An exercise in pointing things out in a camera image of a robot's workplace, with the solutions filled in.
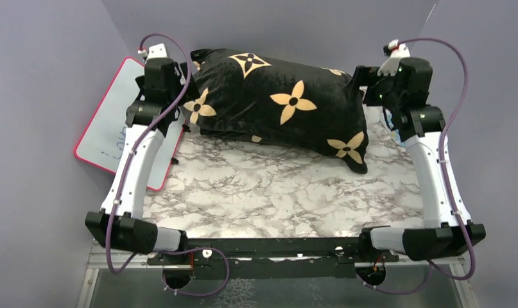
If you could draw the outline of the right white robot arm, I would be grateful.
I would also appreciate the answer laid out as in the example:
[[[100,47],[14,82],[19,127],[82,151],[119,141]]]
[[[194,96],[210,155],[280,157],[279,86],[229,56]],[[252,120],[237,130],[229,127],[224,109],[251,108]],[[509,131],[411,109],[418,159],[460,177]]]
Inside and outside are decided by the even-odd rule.
[[[432,75],[428,61],[413,57],[395,61],[392,73],[362,65],[354,71],[353,87],[367,89],[363,104],[392,115],[417,174],[424,213],[423,228],[364,228],[357,253],[365,261],[387,250],[413,261],[460,256],[486,236],[484,225],[472,222],[448,164],[444,115],[427,103]]]

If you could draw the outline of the black floral pillowcase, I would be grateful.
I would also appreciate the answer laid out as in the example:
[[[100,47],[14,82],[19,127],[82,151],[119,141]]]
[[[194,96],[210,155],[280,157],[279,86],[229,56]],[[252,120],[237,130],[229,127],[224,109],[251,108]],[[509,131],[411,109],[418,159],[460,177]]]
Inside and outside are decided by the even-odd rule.
[[[363,93],[337,69],[235,49],[197,49],[182,112],[202,135],[292,146],[368,171]]]

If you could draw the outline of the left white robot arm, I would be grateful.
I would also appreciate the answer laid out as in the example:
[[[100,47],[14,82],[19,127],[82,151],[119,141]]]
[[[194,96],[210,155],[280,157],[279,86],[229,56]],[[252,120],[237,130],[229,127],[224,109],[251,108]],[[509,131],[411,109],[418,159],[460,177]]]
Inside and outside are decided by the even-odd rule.
[[[164,252],[172,263],[188,255],[186,234],[144,221],[144,195],[153,163],[169,126],[178,119],[184,94],[182,70],[170,58],[153,58],[136,77],[139,94],[126,109],[123,154],[108,195],[97,212],[88,212],[85,226],[104,248],[132,253]]]

